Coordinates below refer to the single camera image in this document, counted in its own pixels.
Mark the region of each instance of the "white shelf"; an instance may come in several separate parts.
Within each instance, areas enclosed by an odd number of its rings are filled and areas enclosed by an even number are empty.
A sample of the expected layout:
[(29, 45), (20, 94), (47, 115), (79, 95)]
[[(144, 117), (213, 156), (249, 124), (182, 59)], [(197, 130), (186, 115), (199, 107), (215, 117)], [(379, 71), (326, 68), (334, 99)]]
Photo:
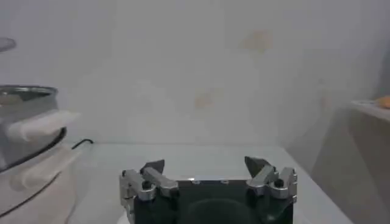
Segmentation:
[(355, 100), (352, 101), (352, 105), (355, 109), (362, 113), (390, 122), (390, 109), (379, 107), (374, 100)]

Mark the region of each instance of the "wall stain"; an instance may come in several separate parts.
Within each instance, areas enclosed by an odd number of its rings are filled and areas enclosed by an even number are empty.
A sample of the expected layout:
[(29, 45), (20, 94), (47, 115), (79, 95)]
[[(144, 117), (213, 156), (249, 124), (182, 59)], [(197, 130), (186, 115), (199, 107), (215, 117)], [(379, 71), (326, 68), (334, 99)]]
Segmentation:
[(239, 44), (239, 48), (255, 50), (260, 54), (272, 47), (272, 35), (269, 30), (257, 30), (249, 34)]
[(202, 110), (214, 104), (217, 88), (211, 88), (209, 91), (198, 94), (194, 99), (195, 110)]

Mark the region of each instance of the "black cable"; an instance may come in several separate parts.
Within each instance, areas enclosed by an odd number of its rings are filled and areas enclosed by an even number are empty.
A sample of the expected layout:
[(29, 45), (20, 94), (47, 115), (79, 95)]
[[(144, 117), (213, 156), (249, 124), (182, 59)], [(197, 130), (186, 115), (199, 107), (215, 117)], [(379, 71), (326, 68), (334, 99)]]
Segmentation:
[(76, 143), (74, 146), (72, 146), (72, 149), (77, 148), (78, 146), (80, 146), (80, 145), (83, 144), (84, 142), (89, 142), (89, 143), (91, 143), (91, 144), (94, 144), (94, 143), (95, 143), (92, 139), (85, 138), (85, 139), (79, 141), (78, 143)]

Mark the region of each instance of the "screw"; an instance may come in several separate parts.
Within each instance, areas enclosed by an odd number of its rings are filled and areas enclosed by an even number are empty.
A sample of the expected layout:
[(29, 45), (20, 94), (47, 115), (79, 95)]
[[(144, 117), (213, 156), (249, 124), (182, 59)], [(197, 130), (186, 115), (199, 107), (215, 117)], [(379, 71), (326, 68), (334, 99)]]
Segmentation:
[(275, 184), (275, 187), (281, 188), (285, 185), (285, 182), (282, 179), (277, 179), (274, 184)]

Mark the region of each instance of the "metal pot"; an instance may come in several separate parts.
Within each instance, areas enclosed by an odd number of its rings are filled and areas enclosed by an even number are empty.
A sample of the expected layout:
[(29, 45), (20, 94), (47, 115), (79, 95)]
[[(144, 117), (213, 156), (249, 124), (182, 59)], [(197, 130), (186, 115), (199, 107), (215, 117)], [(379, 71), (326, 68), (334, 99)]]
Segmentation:
[(0, 173), (42, 153), (78, 116), (58, 110), (57, 93), (43, 86), (0, 86)]

